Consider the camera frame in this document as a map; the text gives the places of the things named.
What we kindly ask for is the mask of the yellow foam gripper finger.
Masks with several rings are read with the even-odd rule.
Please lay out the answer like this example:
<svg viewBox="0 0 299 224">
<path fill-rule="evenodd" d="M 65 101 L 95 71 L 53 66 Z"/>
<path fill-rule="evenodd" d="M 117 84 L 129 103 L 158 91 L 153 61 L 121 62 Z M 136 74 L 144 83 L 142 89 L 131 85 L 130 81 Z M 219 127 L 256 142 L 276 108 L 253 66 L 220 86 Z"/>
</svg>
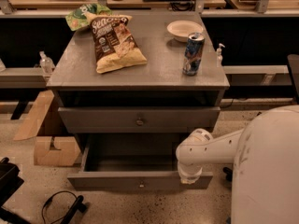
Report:
<svg viewBox="0 0 299 224">
<path fill-rule="evenodd" d="M 185 185 L 192 185 L 198 181 L 199 177 L 196 178 L 181 178 L 180 181 Z"/>
</svg>

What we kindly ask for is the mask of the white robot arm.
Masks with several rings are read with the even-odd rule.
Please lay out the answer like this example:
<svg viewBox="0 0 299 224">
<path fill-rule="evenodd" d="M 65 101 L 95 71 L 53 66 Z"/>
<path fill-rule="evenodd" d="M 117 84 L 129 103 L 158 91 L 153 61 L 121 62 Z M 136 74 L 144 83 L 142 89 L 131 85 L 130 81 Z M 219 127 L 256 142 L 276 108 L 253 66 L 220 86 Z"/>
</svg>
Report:
<svg viewBox="0 0 299 224">
<path fill-rule="evenodd" d="M 265 111 L 218 138 L 198 129 L 176 156 L 184 184 L 205 164 L 233 165 L 231 224 L 299 224 L 299 105 Z"/>
</svg>

